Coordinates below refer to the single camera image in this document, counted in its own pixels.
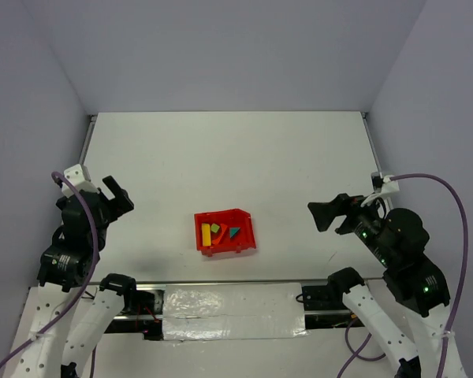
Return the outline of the teal wedge wood block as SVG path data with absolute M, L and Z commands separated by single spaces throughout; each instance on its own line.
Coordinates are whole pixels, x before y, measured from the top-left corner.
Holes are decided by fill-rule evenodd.
M 230 237 L 230 239 L 233 239 L 233 238 L 238 234 L 239 231 L 240 231 L 240 228 L 239 228 L 239 227 L 230 228 L 230 229 L 229 229 L 229 237 Z

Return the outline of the red plastic bin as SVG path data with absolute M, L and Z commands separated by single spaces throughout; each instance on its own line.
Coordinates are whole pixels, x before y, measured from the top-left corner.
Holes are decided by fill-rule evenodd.
M 205 257 L 257 248 L 251 214 L 227 209 L 194 214 L 196 249 Z

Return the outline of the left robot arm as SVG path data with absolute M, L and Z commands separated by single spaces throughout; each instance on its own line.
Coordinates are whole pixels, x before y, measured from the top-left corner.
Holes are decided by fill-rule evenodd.
M 111 273 L 101 281 L 82 319 L 73 320 L 106 245 L 108 227 L 134 205 L 112 176 L 103 180 L 113 194 L 107 198 L 82 165 L 52 177 L 62 192 L 56 202 L 61 225 L 40 258 L 28 339 L 12 352 L 19 358 L 14 377 L 82 376 L 105 330 L 130 307 L 136 291 L 132 277 Z

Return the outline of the yellow long wood block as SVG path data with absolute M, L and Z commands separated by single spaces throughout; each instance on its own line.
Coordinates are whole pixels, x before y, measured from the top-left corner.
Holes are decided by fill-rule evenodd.
M 211 228 L 209 224 L 201 224 L 202 245 L 211 246 Z

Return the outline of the orange arch wood block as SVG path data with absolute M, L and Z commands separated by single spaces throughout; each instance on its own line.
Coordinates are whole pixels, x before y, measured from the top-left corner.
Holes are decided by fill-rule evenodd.
M 219 229 L 217 235 L 212 239 L 212 245 L 213 246 L 217 246 L 222 241 L 222 239 L 225 236 L 225 233 L 226 233 L 227 229 L 228 229 L 228 226 L 226 224 L 220 224 L 220 229 Z

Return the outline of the silver tape sheet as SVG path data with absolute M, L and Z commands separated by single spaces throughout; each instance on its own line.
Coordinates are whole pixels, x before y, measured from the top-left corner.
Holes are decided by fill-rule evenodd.
M 162 307 L 163 339 L 291 339 L 307 334 L 298 283 L 173 286 Z

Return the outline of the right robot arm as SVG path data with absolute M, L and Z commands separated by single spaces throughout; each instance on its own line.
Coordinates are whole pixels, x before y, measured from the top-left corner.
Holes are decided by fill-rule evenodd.
M 331 274 L 328 288 L 369 331 L 397 377 L 465 377 L 448 329 L 453 305 L 446 278 L 425 255 L 429 234 L 421 218 L 397 208 L 380 217 L 378 204 L 363 196 L 339 194 L 330 202 L 308 204 L 316 228 L 326 231 L 343 217 L 338 235 L 353 234 L 382 264 L 383 280 L 404 315 L 412 336 L 394 323 L 354 268 Z

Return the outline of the green wood cube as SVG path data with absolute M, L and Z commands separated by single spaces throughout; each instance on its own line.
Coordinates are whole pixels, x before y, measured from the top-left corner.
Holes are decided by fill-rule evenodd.
M 220 229 L 220 226 L 217 225 L 217 224 L 212 224 L 212 225 L 210 226 L 210 230 L 211 230 L 213 233 L 218 233 L 219 229 Z

